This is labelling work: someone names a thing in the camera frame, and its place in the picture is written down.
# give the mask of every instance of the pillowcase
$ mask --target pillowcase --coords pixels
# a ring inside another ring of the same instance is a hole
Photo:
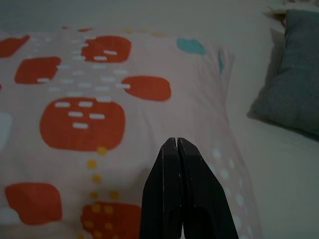
[[[145,181],[178,136],[222,184],[239,237],[262,238],[225,47],[95,28],[3,34],[0,52],[0,238],[138,239]]]
[[[278,75],[252,110],[274,122],[319,135],[319,13],[289,10]]]

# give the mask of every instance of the gray pillow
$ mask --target gray pillow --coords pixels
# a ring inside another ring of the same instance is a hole
[[[319,135],[319,13],[289,10],[278,75],[261,91],[253,112]]]

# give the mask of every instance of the red rounded square pattern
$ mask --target red rounded square pattern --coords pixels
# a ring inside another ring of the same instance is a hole
[[[123,108],[95,98],[62,98],[50,103],[40,122],[47,145],[58,149],[96,151],[115,148],[125,129]]]
[[[48,183],[17,183],[5,188],[9,205],[27,225],[41,225],[62,218],[59,191]]]
[[[28,40],[29,36],[23,38],[7,38],[0,41],[0,58],[5,58],[13,55],[20,47],[22,47]]]
[[[131,42],[120,36],[99,36],[85,41],[82,48],[86,61],[98,63],[119,63],[126,61],[131,51]]]
[[[169,82],[157,76],[131,76],[122,81],[130,85],[125,91],[135,97],[149,101],[167,101],[171,97]]]
[[[141,208],[122,203],[96,202],[85,206],[81,222],[93,239],[138,239]]]
[[[60,63],[61,59],[56,56],[24,60],[16,71],[15,82],[17,84],[43,84],[43,81],[40,80],[52,80]]]

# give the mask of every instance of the pink fabric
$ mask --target pink fabric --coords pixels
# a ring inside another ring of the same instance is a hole
[[[0,35],[0,238],[137,239],[161,145],[184,137],[262,238],[227,122],[233,56],[204,39],[70,29]]]

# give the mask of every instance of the white bedsheet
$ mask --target white bedsheet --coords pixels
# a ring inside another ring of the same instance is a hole
[[[319,238],[319,143],[247,117],[274,46],[264,15],[280,0],[2,0],[0,29],[58,30],[110,25],[199,33],[236,56],[227,99],[231,127],[250,171],[266,239]]]

